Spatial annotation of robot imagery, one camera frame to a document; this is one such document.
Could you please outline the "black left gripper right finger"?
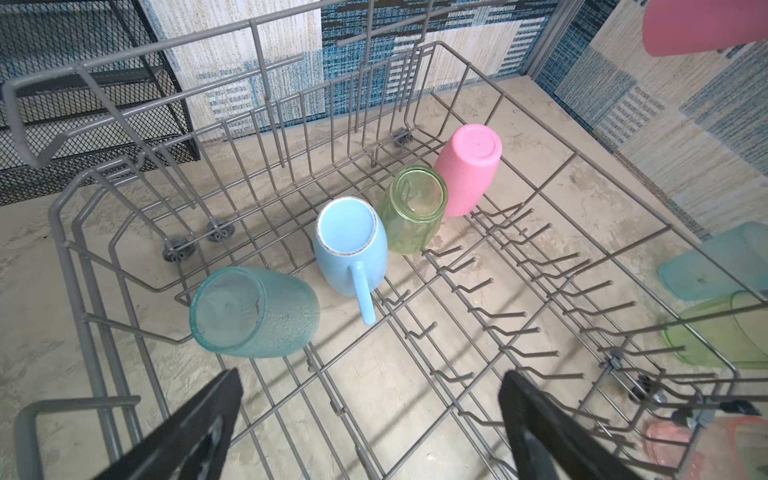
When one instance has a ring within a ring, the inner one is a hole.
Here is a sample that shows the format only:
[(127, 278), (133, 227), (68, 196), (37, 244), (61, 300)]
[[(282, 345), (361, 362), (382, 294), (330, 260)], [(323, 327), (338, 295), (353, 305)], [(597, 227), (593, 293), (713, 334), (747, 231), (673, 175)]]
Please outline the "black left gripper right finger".
[(557, 479), (560, 470), (571, 479), (639, 477), (518, 372), (505, 373), (498, 402), (518, 478)]

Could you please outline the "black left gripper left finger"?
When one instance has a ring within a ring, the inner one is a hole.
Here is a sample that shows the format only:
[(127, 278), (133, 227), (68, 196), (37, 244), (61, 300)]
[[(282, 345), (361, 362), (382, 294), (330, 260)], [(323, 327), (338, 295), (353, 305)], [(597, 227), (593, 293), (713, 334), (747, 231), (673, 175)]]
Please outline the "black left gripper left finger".
[(219, 479), (241, 407), (237, 369), (218, 374), (99, 479)]

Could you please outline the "teal translucent cup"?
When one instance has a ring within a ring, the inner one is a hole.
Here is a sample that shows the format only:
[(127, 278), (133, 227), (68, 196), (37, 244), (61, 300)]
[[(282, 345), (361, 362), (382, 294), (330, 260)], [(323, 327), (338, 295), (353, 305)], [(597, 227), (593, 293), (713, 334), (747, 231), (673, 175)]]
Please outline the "teal translucent cup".
[(243, 358), (289, 356), (312, 340), (319, 320), (319, 300), (306, 282), (255, 268), (216, 271), (189, 308), (191, 333), (201, 347)]

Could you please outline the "light blue mug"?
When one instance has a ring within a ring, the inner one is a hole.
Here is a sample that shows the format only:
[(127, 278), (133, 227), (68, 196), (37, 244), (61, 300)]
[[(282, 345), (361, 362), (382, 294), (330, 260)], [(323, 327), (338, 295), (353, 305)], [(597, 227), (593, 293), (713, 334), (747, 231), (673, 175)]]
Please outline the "light blue mug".
[(363, 322), (374, 325), (372, 292), (383, 282), (388, 267), (387, 234), (376, 210), (358, 197), (330, 201), (317, 216), (313, 245), (330, 287), (356, 299)]

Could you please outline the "green translucent cup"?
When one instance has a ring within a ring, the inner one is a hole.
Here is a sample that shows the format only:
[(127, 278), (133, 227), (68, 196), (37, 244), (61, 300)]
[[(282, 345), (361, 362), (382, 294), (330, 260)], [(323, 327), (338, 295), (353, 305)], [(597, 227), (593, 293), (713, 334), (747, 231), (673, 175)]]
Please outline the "green translucent cup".
[(421, 253), (439, 230), (447, 203), (447, 186), (435, 170), (401, 169), (377, 209), (388, 248), (399, 254)]

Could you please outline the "pink plastic cup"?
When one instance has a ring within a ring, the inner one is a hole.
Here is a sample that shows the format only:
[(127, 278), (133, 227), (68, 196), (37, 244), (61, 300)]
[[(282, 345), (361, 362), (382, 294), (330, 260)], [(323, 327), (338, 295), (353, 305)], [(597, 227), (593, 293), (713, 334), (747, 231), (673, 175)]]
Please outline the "pink plastic cup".
[(434, 166), (447, 186), (446, 216), (464, 216), (477, 206), (493, 181), (502, 149), (500, 137), (488, 126), (467, 124), (454, 132)]

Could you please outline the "magenta pink cup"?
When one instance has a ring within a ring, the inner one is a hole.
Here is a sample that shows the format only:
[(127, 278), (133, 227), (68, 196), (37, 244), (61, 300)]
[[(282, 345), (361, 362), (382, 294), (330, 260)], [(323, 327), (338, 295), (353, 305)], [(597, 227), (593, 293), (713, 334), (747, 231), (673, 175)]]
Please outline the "magenta pink cup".
[(767, 0), (649, 1), (642, 43), (652, 57), (724, 50), (767, 38)]

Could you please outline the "green cup by right arm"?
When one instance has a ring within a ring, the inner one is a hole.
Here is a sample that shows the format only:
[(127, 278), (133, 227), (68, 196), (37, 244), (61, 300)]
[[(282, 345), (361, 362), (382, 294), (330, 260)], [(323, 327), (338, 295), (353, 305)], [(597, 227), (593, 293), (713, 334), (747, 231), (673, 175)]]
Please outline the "green cup by right arm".
[[(699, 303), (681, 312), (688, 319), (700, 315), (728, 312), (758, 305), (758, 299), (747, 292), (737, 292)], [(691, 328), (711, 344), (734, 366), (743, 370), (767, 369), (767, 309), (726, 314), (694, 322)], [(676, 357), (687, 364), (725, 369), (726, 365), (685, 325), (662, 330), (661, 338), (669, 347), (683, 346)]]

